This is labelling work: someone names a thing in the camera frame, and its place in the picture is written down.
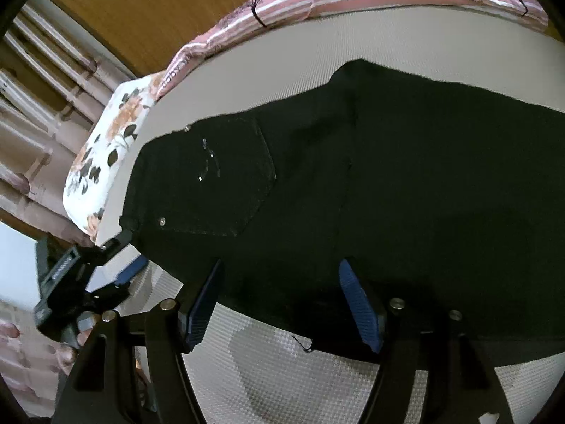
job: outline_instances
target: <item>metal rivet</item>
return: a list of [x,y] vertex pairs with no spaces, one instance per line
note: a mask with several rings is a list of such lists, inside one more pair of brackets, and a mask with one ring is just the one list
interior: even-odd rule
[[167,298],[166,300],[161,301],[159,306],[163,311],[169,311],[176,306],[176,301],[172,298]]
[[116,311],[104,311],[102,314],[102,320],[104,322],[110,322],[116,318]]
[[404,309],[404,305],[405,305],[404,300],[401,298],[393,298],[389,302],[389,304],[391,305],[392,309],[397,309],[397,310]]
[[456,322],[460,322],[463,319],[463,314],[459,312],[457,309],[452,309],[449,311],[449,318]]

